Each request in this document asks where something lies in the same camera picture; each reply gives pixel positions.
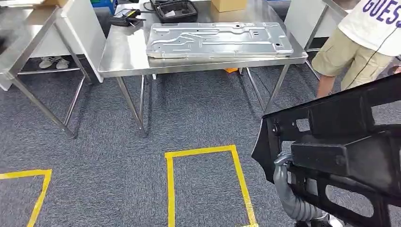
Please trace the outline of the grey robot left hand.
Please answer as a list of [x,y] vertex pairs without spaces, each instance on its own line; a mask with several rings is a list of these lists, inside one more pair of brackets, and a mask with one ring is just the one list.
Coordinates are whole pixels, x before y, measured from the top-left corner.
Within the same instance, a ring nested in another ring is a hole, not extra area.
[[285,163],[292,161],[290,152],[281,152],[274,161],[273,182],[284,211],[297,221],[310,222],[323,219],[328,213],[296,196],[288,184],[288,170]]

